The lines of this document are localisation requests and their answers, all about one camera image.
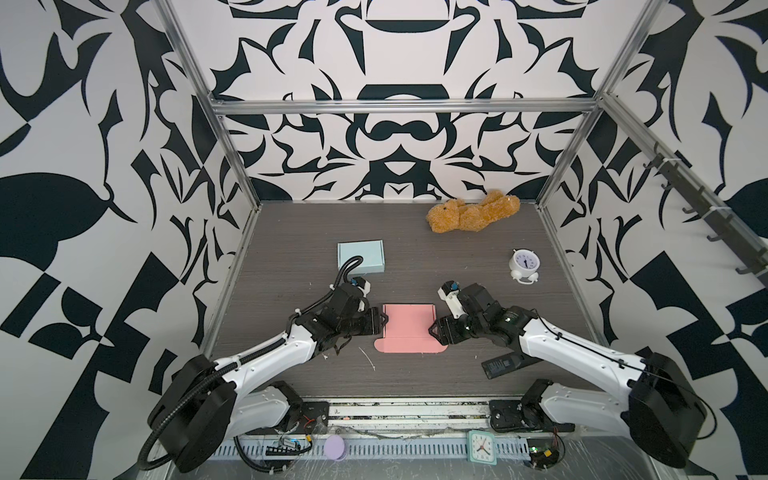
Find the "pink paper box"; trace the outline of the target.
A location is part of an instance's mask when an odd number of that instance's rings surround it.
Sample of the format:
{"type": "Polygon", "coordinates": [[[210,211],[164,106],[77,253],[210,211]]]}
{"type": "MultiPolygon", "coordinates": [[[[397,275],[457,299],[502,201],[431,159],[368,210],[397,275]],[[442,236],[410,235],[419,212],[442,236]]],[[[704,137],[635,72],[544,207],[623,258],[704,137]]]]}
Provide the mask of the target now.
{"type": "Polygon", "coordinates": [[[436,320],[434,304],[384,304],[388,317],[374,348],[384,354],[439,354],[447,349],[430,333],[436,320]]]}

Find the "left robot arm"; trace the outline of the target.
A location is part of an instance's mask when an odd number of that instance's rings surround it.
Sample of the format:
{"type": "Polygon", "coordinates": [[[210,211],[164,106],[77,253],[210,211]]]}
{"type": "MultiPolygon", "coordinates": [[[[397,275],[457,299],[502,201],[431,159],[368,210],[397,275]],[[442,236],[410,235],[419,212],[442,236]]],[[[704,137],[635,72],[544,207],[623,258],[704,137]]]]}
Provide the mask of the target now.
{"type": "Polygon", "coordinates": [[[388,321],[368,301],[370,283],[351,274],[363,261],[361,255],[346,260],[328,292],[295,310],[275,337],[229,357],[200,354],[188,360],[148,416],[151,432],[139,450],[138,468],[173,463],[189,472],[228,438],[292,427],[302,400],[277,376],[329,350],[340,352],[354,337],[379,335],[388,321]]]}

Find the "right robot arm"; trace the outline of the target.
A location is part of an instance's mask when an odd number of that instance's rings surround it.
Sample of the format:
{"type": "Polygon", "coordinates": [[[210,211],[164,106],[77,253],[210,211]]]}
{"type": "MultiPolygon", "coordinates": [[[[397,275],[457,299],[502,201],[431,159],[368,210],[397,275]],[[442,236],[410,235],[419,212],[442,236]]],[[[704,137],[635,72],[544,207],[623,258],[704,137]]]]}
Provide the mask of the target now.
{"type": "Polygon", "coordinates": [[[480,284],[460,287],[447,281],[438,295],[450,310],[429,329],[439,343],[485,338],[509,348],[509,353],[483,362],[487,378],[548,362],[592,384],[584,390],[536,380],[518,407],[525,428],[582,425],[626,436],[669,467],[686,466],[711,409],[674,360],[598,345],[545,320],[536,310],[502,306],[480,284]]]}

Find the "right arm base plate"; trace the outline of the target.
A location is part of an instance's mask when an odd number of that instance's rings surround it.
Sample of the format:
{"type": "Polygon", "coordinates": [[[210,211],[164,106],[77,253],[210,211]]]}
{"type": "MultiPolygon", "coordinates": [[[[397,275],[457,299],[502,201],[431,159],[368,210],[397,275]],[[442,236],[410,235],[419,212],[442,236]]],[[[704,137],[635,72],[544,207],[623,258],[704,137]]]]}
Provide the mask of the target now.
{"type": "Polygon", "coordinates": [[[490,428],[497,433],[558,432],[571,433],[573,423],[557,423],[538,405],[522,400],[491,400],[490,428]]]}

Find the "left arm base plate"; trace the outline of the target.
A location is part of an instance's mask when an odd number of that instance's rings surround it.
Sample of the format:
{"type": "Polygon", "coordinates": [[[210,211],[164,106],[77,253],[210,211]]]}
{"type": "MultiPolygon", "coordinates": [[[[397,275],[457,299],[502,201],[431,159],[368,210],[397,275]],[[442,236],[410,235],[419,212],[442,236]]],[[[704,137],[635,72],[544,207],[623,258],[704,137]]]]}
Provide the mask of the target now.
{"type": "Polygon", "coordinates": [[[324,434],[328,430],[329,420],[329,402],[309,401],[300,406],[290,406],[274,429],[281,434],[324,434]]]}

